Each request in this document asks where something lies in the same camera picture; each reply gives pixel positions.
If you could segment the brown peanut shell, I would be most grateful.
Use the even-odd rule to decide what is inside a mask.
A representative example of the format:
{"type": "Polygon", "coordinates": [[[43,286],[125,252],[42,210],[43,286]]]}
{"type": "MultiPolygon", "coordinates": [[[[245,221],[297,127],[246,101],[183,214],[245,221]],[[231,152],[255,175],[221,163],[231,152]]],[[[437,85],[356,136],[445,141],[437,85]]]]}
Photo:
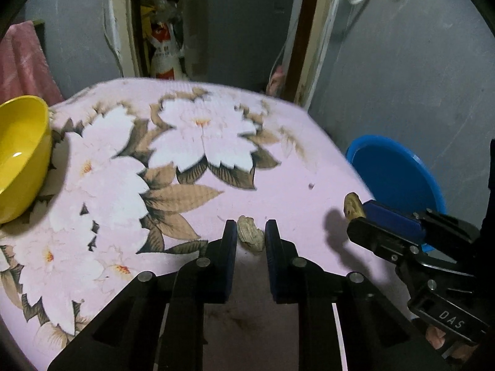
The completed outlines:
{"type": "Polygon", "coordinates": [[[348,221],[366,217],[363,203],[355,192],[347,194],[344,198],[343,212],[348,221]]]}
{"type": "Polygon", "coordinates": [[[264,250],[264,232],[258,229],[254,219],[241,215],[237,220],[238,239],[246,249],[257,254],[264,250]]]}

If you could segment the blue plastic basin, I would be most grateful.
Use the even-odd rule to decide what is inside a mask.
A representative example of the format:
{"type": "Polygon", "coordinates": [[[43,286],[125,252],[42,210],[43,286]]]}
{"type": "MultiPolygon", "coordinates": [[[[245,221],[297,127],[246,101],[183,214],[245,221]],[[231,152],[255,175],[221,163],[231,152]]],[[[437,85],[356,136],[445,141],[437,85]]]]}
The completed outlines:
{"type": "Polygon", "coordinates": [[[444,214],[441,188],[421,159],[394,140],[374,135],[355,139],[346,159],[374,197],[404,215],[431,209],[444,214]]]}

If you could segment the pink floral tablecloth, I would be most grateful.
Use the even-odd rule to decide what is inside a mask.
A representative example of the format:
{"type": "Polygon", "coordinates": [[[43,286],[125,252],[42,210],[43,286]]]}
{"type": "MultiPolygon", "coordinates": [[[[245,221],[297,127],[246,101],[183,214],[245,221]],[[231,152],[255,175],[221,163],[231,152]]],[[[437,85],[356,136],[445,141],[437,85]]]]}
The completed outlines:
{"type": "Polygon", "coordinates": [[[222,85],[115,79],[49,106],[52,147],[33,203],[1,222],[1,330],[45,370],[142,271],[164,275],[227,220],[276,220],[324,270],[369,277],[399,310],[392,267],[351,243],[345,196],[371,193],[295,105],[222,85]]]}

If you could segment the yellow bowl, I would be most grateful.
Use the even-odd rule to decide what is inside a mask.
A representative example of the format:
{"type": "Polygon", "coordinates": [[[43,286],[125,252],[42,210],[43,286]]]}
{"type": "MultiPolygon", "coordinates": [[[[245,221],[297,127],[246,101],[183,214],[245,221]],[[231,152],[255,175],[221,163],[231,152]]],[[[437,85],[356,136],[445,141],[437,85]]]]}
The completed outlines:
{"type": "Polygon", "coordinates": [[[48,171],[52,147],[49,107],[39,97],[1,104],[1,222],[33,203],[48,171]]]}

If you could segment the grey refrigerator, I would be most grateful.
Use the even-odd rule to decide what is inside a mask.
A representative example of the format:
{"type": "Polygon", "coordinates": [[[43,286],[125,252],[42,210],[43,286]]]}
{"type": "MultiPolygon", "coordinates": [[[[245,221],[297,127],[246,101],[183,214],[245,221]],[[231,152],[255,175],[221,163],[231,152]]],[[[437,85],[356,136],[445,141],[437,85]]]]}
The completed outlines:
{"type": "Polygon", "coordinates": [[[264,91],[290,31],[294,0],[182,0],[185,74],[264,91]]]}

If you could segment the pink checked towel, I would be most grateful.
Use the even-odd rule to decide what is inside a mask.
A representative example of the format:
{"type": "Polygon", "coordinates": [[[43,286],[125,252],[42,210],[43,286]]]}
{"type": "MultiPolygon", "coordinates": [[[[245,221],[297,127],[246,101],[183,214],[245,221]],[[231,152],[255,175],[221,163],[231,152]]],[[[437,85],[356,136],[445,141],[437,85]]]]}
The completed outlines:
{"type": "Polygon", "coordinates": [[[1,103],[37,96],[48,105],[62,102],[32,21],[11,25],[1,41],[1,103]]]}

